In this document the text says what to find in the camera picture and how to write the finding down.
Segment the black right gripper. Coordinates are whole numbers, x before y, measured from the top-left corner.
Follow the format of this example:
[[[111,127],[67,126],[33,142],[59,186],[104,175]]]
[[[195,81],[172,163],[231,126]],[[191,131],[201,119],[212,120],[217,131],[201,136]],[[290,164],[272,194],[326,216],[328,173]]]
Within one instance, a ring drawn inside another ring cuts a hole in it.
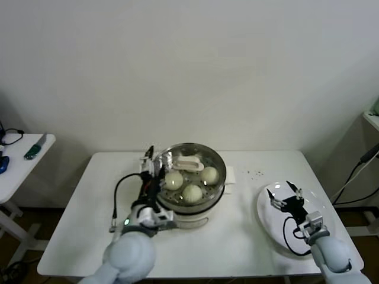
[[[270,199],[270,204],[274,208],[281,208],[281,212],[289,213],[295,219],[296,224],[302,224],[305,222],[308,214],[304,208],[303,190],[290,181],[286,181],[286,183],[294,192],[294,195],[281,201],[277,199],[269,189],[266,189]]]

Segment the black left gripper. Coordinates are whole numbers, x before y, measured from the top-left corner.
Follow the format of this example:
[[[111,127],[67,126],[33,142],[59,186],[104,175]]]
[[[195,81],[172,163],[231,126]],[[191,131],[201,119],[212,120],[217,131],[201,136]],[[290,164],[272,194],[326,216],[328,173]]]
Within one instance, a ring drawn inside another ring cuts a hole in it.
[[[155,175],[154,152],[155,147],[151,145],[140,158],[142,185],[138,196],[138,204],[157,206],[157,195],[165,185],[165,165],[161,165],[156,171],[156,176],[153,176]]]

